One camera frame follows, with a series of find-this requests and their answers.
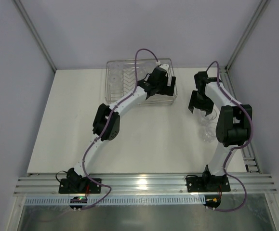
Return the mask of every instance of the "clear plastic cup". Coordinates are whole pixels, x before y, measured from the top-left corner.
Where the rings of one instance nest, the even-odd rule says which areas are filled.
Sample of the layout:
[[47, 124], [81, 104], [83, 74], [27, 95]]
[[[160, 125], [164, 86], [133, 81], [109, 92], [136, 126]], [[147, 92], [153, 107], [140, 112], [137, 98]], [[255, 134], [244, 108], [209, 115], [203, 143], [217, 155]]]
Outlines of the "clear plastic cup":
[[206, 116], [206, 112], [204, 111], [197, 111], [198, 123], [200, 125], [207, 125], [211, 121], [215, 120], [217, 117], [217, 112], [215, 109], [212, 110], [212, 113]]
[[208, 123], [200, 132], [200, 136], [205, 142], [212, 142], [216, 139], [216, 125], [217, 123]]

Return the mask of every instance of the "white tabletop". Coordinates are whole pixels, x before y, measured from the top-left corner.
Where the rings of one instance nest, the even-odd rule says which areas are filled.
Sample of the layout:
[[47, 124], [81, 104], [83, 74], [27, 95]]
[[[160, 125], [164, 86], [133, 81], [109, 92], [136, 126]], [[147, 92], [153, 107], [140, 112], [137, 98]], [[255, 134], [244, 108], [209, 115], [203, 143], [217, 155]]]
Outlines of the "white tabletop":
[[[92, 173], [202, 172], [217, 140], [204, 142], [188, 110], [194, 75], [202, 68], [176, 68], [178, 97], [173, 105], [142, 105], [120, 120], [119, 135], [98, 156]], [[53, 81], [28, 173], [56, 173], [73, 167], [92, 135], [98, 106], [105, 103], [105, 70], [58, 70]], [[229, 172], [245, 172], [237, 151]]]

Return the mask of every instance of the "transparent dish rack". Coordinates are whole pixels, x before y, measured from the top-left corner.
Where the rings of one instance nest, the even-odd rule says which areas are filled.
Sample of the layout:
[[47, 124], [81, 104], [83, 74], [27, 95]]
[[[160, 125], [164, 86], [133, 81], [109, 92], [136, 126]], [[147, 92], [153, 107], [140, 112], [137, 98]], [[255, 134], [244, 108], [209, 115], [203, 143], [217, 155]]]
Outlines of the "transparent dish rack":
[[[172, 61], [169, 58], [159, 59], [161, 64], [168, 64], [168, 86], [171, 83], [173, 72]], [[156, 67], [154, 59], [137, 60], [137, 75], [138, 80], [145, 78], [149, 73], [152, 73]], [[106, 64], [106, 81], [105, 81], [105, 100], [113, 103], [119, 100], [122, 96], [130, 92], [135, 87], [135, 67], [134, 60], [115, 60], [108, 61]], [[173, 96], [158, 95], [150, 97], [141, 104], [172, 104], [177, 98], [177, 86], [174, 87]]]

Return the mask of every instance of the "white wall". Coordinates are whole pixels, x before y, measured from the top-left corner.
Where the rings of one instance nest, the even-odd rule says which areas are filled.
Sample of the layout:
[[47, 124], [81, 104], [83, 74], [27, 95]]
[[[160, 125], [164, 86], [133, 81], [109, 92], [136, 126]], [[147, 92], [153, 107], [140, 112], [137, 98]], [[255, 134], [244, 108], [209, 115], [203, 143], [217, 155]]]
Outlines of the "white wall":
[[279, 1], [271, 1], [231, 70], [237, 97], [253, 107], [261, 168], [279, 191]]
[[26, 169], [53, 71], [10, 0], [0, 0], [0, 230]]
[[[259, 0], [23, 0], [58, 69], [104, 67], [139, 48], [175, 66], [225, 65]], [[143, 52], [140, 57], [150, 57]]]

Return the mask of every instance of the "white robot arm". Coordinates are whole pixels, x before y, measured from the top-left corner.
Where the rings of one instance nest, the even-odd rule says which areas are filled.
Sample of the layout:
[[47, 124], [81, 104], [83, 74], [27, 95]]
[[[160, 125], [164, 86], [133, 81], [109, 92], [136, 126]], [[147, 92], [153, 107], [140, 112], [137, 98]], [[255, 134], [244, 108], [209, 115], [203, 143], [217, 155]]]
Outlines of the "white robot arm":
[[212, 160], [206, 166], [202, 177], [187, 178], [188, 192], [223, 192], [230, 191], [226, 169], [236, 151], [250, 138], [251, 125], [241, 107], [252, 119], [252, 107], [241, 104], [227, 92], [217, 78], [209, 78], [207, 72], [198, 72], [195, 76], [197, 90], [194, 90], [189, 103], [189, 110], [194, 108], [210, 114], [214, 104], [220, 110], [216, 126], [216, 137], [219, 141]]

